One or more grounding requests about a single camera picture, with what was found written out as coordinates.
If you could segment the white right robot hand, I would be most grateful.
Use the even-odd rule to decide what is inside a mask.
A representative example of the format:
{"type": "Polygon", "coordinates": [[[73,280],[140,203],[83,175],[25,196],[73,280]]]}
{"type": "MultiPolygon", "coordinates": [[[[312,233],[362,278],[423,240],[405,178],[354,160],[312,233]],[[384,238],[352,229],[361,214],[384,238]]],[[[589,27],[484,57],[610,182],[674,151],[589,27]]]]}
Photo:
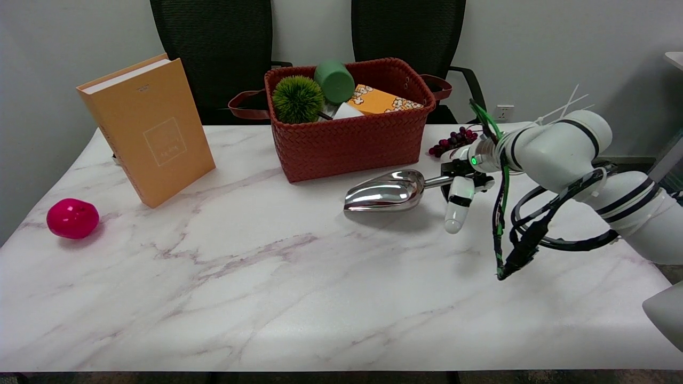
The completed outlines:
{"type": "Polygon", "coordinates": [[[495,185],[494,178],[486,173],[494,169],[483,167],[476,152],[480,144],[477,140],[441,156],[441,175],[452,177],[449,184],[441,187],[447,202],[444,228],[449,234],[459,233],[463,228],[475,194],[487,192],[495,185]]]}

